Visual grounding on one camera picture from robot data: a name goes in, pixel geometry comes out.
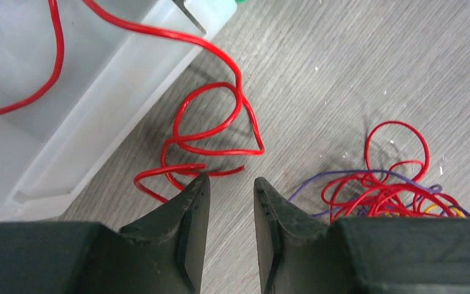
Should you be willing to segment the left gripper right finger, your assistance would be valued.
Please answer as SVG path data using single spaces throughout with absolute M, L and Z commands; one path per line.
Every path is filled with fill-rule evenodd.
M 470 293 L 470 219 L 344 217 L 326 225 L 254 182 L 263 293 Z

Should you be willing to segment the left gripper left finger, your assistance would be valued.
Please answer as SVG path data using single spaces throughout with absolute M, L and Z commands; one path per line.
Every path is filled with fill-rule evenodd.
M 210 188 L 202 173 L 119 231 L 99 222 L 0 222 L 0 293 L 199 293 Z

